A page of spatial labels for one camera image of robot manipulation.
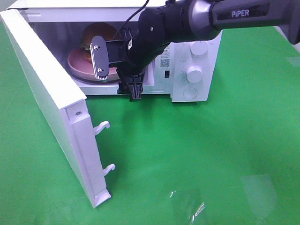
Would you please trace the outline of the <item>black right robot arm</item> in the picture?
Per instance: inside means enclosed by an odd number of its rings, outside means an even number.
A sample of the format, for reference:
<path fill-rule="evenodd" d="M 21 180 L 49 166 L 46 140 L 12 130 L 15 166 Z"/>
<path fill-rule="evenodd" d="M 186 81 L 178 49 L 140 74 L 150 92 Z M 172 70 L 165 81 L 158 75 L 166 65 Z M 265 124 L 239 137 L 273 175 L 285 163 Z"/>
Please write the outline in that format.
<path fill-rule="evenodd" d="M 138 31 L 123 43 L 124 65 L 117 67 L 118 93 L 139 100 L 144 69 L 170 43 L 214 39 L 222 30 L 278 26 L 288 41 L 300 41 L 297 0 L 168 0 L 163 6 L 140 7 Z"/>

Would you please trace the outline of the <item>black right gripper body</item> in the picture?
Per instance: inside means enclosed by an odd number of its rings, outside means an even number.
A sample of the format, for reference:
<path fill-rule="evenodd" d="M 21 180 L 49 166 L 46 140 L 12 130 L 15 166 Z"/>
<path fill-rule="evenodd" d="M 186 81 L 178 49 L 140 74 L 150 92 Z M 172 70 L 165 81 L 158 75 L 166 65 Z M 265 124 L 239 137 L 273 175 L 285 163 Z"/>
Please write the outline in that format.
<path fill-rule="evenodd" d="M 122 31 L 125 44 L 121 70 L 143 70 L 169 45 L 164 30 Z"/>

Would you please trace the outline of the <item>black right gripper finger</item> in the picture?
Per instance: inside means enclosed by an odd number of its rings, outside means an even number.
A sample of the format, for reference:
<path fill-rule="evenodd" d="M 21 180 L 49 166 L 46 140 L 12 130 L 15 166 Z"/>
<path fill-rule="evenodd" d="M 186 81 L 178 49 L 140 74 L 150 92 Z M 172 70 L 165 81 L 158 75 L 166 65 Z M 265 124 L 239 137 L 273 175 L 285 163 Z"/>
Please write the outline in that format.
<path fill-rule="evenodd" d="M 120 79 L 120 81 L 118 83 L 119 84 L 119 88 L 117 90 L 117 93 L 129 93 L 127 81 L 126 81 L 126 79 L 125 79 L 122 71 L 119 68 L 117 68 L 116 72 L 117 72 L 118 77 Z"/>
<path fill-rule="evenodd" d="M 130 101 L 140 100 L 143 92 L 143 80 L 144 72 L 137 75 L 123 73 L 121 75 L 121 93 L 130 94 Z"/>

